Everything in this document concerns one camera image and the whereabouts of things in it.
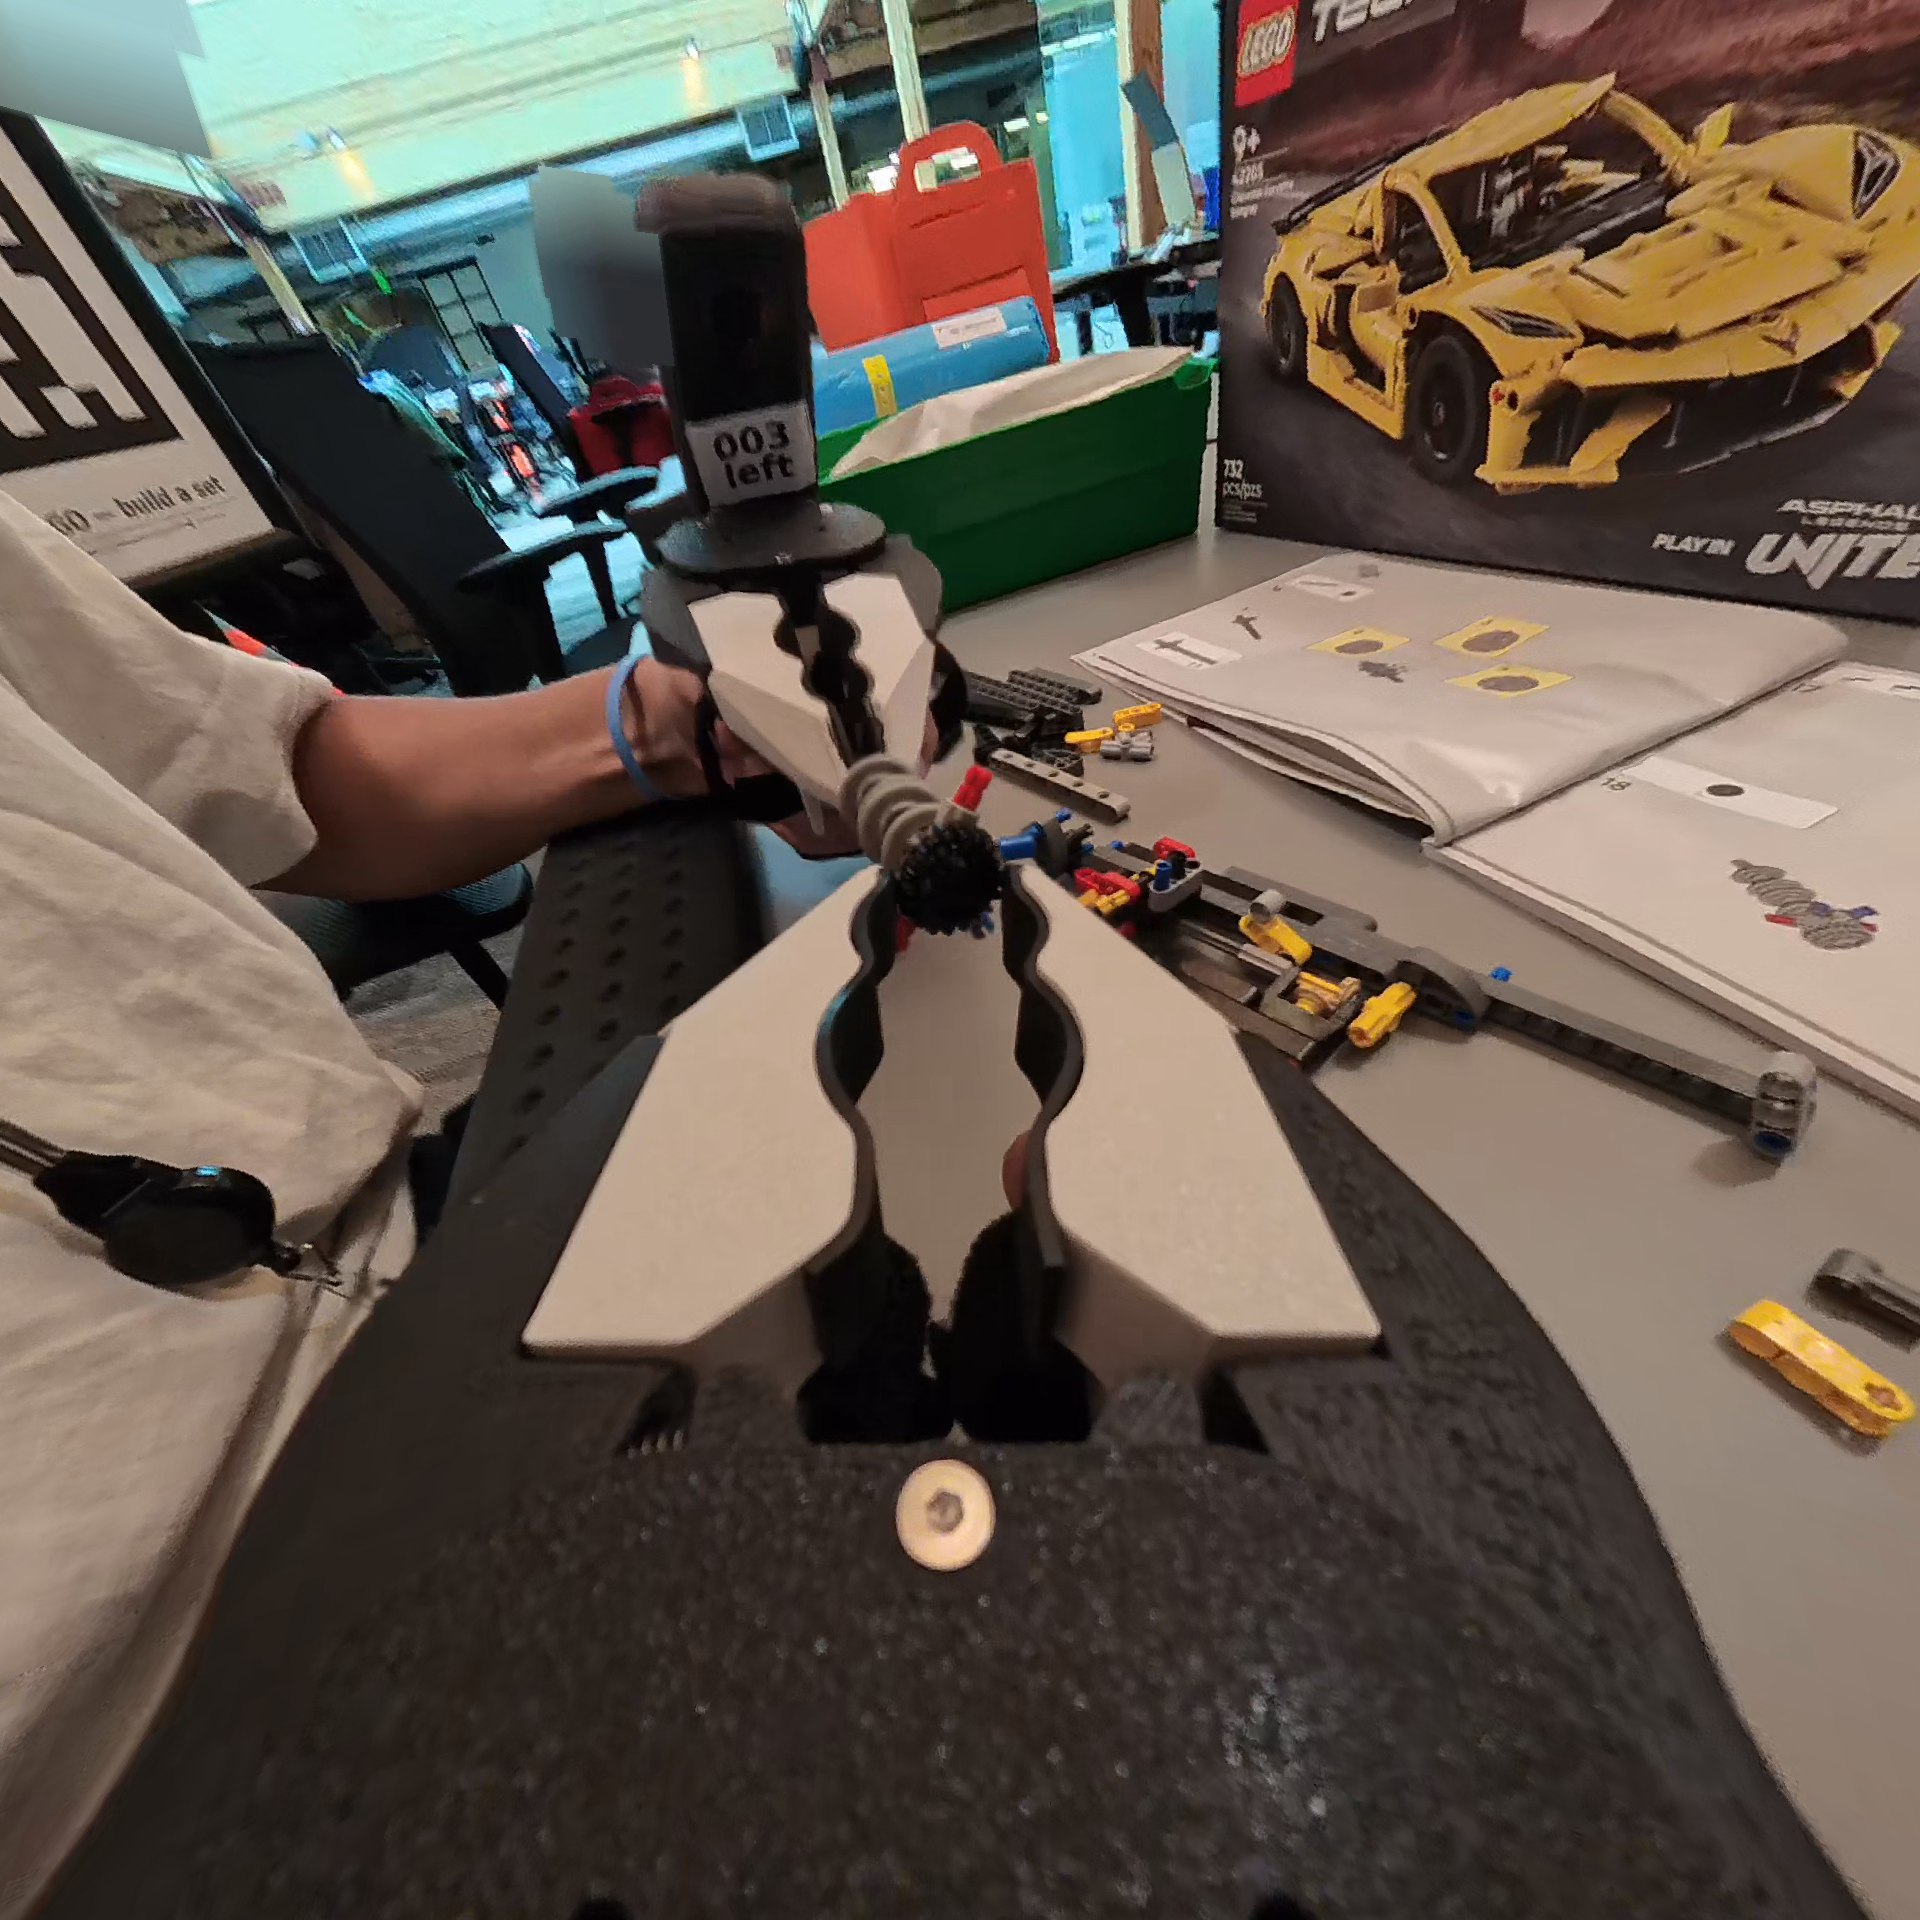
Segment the small pile of lego beams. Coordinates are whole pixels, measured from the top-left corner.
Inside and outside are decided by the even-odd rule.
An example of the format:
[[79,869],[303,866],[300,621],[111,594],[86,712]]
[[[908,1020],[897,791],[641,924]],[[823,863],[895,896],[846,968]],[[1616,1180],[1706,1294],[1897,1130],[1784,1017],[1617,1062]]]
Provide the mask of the small pile of lego beams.
[[1132,802],[1102,774],[1156,757],[1161,702],[1093,712],[1096,686],[1032,668],[1007,678],[966,671],[964,692],[975,786],[1006,776],[1104,824],[1132,817]]

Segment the grey lego gear shaft assembly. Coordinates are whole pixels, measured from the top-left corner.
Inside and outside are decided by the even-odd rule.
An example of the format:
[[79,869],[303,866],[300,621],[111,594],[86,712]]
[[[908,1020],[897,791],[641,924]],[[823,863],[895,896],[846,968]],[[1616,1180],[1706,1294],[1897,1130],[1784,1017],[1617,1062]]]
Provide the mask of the grey lego gear shaft assembly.
[[972,929],[1002,886],[999,838],[954,799],[941,799],[902,758],[857,758],[838,808],[858,853],[895,888],[895,909],[934,935]]

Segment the white sign with black pattern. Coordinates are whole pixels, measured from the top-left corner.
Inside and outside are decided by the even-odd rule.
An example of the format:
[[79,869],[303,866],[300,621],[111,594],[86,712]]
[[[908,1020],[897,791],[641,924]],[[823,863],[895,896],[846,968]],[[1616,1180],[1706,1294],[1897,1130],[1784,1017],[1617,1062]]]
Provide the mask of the white sign with black pattern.
[[2,114],[2,481],[141,591],[297,543],[268,466],[24,112]]

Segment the white t-shirt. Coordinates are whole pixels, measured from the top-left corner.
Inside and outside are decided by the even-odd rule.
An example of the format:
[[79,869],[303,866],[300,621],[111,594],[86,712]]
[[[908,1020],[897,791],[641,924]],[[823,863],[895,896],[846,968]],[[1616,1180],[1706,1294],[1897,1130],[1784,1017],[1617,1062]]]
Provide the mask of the white t-shirt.
[[416,1247],[421,1092],[253,896],[316,845],[292,749],[329,702],[4,498],[4,1116],[247,1169],[345,1281],[145,1286],[4,1184],[4,1914],[103,1802],[274,1450]]

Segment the person's left forearm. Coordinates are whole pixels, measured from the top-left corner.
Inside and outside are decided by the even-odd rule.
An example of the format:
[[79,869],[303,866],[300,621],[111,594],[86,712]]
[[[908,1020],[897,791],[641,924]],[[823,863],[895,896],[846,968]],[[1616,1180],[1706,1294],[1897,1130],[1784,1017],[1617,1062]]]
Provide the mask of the person's left forearm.
[[612,687],[601,670],[494,700],[329,700],[289,758],[312,838],[268,888],[437,896],[652,805],[614,745]]

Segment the red office chair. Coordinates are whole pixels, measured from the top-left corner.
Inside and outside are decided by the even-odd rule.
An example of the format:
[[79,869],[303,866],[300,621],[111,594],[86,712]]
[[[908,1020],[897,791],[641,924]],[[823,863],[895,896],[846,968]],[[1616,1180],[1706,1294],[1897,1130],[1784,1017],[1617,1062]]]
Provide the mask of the red office chair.
[[676,455],[664,386],[656,368],[641,377],[598,370],[584,400],[568,408],[566,425],[576,466],[602,478],[634,466],[657,468]]

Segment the blue wristband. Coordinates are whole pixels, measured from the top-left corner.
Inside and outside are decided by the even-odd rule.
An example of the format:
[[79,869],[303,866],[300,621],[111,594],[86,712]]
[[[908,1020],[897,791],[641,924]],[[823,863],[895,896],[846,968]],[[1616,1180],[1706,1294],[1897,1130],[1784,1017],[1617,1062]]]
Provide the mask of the blue wristband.
[[607,681],[602,687],[602,716],[607,745],[614,753],[616,766],[629,778],[630,791],[637,796],[637,802],[652,806],[664,805],[668,793],[641,764],[639,746],[632,741],[632,727],[639,724],[641,730],[641,712],[637,705],[637,692],[632,687],[632,671],[637,664],[644,662],[644,657],[647,656],[639,652],[629,652],[607,670]]

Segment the teal mesh office chair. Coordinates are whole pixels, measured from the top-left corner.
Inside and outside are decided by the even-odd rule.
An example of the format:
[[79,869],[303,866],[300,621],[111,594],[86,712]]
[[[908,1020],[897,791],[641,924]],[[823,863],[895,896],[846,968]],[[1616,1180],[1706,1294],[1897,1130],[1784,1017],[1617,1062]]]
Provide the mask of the teal mesh office chair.
[[514,863],[437,896],[383,903],[286,894],[257,898],[312,952],[342,1000],[378,978],[445,957],[498,1009],[506,1000],[509,976],[494,959],[489,940],[525,921],[534,876],[525,863]]

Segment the blue plastic roll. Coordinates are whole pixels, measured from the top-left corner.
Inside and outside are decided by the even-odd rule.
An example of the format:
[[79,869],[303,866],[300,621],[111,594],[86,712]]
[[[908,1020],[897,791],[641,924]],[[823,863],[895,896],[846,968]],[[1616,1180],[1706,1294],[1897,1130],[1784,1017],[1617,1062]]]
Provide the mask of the blue plastic roll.
[[816,433],[830,436],[905,414],[1048,362],[1047,325],[1032,302],[975,305],[850,346],[808,346]]

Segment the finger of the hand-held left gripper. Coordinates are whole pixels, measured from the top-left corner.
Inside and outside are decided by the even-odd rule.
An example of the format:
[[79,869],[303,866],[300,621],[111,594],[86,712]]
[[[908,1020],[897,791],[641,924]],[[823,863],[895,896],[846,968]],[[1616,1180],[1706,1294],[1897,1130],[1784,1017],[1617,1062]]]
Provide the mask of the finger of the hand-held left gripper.
[[854,588],[726,591],[694,607],[724,729],[800,793],[806,826],[833,822],[847,769],[884,749],[884,653],[871,653]]
[[846,768],[871,757],[920,766],[933,639],[897,575],[857,570],[820,591],[817,700]]

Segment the black office chair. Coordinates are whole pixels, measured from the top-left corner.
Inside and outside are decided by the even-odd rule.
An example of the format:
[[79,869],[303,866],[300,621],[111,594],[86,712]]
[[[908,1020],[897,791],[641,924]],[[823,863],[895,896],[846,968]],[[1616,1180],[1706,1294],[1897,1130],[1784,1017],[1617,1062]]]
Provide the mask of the black office chair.
[[[637,620],[621,613],[606,568],[621,525],[548,519],[509,543],[325,341],[189,351],[281,492],[399,600],[455,695],[553,682],[632,652]],[[589,565],[602,602],[598,625],[568,646],[545,597],[566,559]]]

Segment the long dark lego chassis assembly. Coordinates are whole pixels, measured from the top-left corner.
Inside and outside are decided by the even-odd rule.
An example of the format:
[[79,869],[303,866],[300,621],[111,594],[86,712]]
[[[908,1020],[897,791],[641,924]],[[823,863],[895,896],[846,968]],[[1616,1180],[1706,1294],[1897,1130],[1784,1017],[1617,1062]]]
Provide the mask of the long dark lego chassis assembly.
[[1407,1022],[1454,1037],[1506,1033],[1717,1118],[1762,1160],[1783,1164],[1817,1111],[1817,1069],[1793,1052],[1759,1066],[1718,1062],[1529,991],[1503,968],[1472,972],[1380,933],[1357,909],[1206,863],[1188,842],[1096,842],[1060,810],[999,838],[1000,857],[1053,877],[1087,911],[1174,974],[1242,1034],[1295,1066],[1380,1052]]

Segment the orange tote bag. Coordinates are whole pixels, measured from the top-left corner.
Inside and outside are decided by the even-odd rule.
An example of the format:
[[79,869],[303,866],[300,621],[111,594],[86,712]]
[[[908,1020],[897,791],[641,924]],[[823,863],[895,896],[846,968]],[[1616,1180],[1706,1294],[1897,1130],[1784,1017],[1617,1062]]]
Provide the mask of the orange tote bag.
[[902,144],[895,185],[802,225],[806,311],[825,349],[1030,297],[1058,359],[1030,159],[990,129],[948,124]]

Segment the open instruction booklet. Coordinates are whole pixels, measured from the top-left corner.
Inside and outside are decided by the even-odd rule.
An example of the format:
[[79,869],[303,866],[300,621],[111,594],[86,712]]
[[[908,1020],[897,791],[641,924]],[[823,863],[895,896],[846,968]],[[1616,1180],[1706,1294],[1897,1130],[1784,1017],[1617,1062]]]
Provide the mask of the open instruction booklet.
[[1338,552],[1073,656],[1918,1116],[1918,673],[1828,620]]

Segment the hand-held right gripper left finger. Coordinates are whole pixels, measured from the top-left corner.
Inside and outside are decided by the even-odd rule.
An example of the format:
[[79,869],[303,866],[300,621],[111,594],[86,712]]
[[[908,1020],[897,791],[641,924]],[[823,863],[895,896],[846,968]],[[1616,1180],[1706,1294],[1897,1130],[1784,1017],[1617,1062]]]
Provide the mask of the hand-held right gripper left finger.
[[857,1106],[893,959],[895,888],[863,869],[663,1029],[528,1354],[750,1374],[826,1444],[946,1430],[928,1284],[882,1224]]

